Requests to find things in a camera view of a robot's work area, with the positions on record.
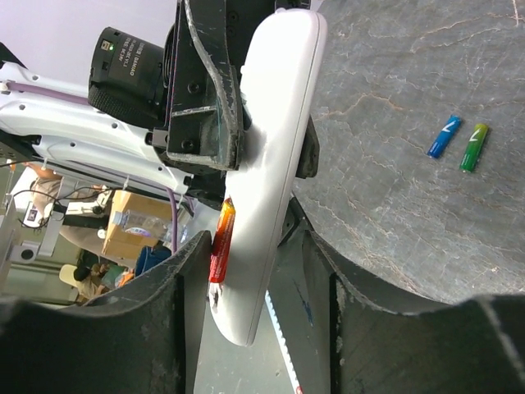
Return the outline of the white remote control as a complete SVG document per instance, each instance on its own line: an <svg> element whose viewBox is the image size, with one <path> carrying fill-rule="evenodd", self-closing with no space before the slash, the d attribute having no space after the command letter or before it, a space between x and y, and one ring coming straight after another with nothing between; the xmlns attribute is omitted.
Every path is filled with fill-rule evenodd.
<svg viewBox="0 0 525 394"><path fill-rule="evenodd" d="M281 8L255 30L240 70L251 124L240 166L226 175L236 211L226 276L210 283L214 321L237 346L251 345L258 328L326 37L319 13Z"/></svg>

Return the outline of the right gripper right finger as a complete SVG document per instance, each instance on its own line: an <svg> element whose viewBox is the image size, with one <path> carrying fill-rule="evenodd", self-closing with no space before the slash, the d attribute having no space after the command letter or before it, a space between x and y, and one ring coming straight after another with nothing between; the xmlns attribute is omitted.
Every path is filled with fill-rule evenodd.
<svg viewBox="0 0 525 394"><path fill-rule="evenodd" d="M442 303L405 291L299 228L279 246L270 296L297 393L428 393L429 335Z"/></svg>

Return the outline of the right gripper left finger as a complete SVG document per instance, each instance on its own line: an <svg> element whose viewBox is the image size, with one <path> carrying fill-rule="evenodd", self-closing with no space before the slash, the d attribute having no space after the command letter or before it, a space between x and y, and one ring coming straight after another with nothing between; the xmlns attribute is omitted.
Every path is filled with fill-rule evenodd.
<svg viewBox="0 0 525 394"><path fill-rule="evenodd" d="M197 372L211 234L122 288L89 302L103 344L96 393L191 393Z"/></svg>

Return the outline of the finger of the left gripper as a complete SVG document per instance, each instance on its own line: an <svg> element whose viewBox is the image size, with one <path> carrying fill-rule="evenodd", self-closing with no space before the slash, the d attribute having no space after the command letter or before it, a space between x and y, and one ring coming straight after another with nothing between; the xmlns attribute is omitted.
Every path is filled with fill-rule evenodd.
<svg viewBox="0 0 525 394"><path fill-rule="evenodd" d="M317 175L320 144L313 119L308 119L304 142L299 157L296 177L300 179L314 178Z"/></svg>

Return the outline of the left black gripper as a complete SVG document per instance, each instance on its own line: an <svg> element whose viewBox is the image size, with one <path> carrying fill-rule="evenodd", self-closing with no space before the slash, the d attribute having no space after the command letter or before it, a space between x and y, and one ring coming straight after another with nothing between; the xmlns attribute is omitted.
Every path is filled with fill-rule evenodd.
<svg viewBox="0 0 525 394"><path fill-rule="evenodd" d="M226 172L238 169L249 117L240 68L259 24L308 1L180 1L164 49L167 114L147 138L161 162L181 170L188 196L218 210Z"/></svg>

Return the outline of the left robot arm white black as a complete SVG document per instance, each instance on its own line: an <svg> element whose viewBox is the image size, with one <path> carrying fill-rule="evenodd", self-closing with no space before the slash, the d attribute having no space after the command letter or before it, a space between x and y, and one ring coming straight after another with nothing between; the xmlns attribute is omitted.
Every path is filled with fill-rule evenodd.
<svg viewBox="0 0 525 394"><path fill-rule="evenodd" d="M87 85L1 61L1 154L64 177L167 190L241 217L284 212L311 176L326 20L304 1L179 1L163 46L107 27Z"/></svg>

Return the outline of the red yellow battery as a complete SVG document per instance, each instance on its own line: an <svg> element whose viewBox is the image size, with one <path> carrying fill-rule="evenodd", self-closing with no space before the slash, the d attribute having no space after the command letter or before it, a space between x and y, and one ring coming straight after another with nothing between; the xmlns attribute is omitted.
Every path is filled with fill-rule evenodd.
<svg viewBox="0 0 525 394"><path fill-rule="evenodd" d="M235 225L235 206L231 197L222 204L217 230L212 242L210 256L210 283L222 283L226 276L227 262L231 248L231 237Z"/></svg>

